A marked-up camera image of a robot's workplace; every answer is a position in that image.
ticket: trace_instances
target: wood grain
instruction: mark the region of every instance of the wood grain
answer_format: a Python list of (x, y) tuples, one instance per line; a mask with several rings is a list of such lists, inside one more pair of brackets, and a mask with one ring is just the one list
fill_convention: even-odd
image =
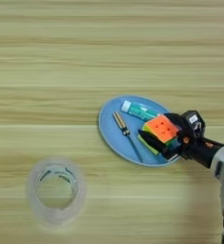
[[(220, 243), (208, 170), (136, 166), (102, 140), (99, 109), (122, 94), (197, 109), (224, 143), (224, 0), (0, 0), (0, 244)], [(50, 155), (88, 183), (83, 212), (58, 232), (38, 225), (25, 194)]]

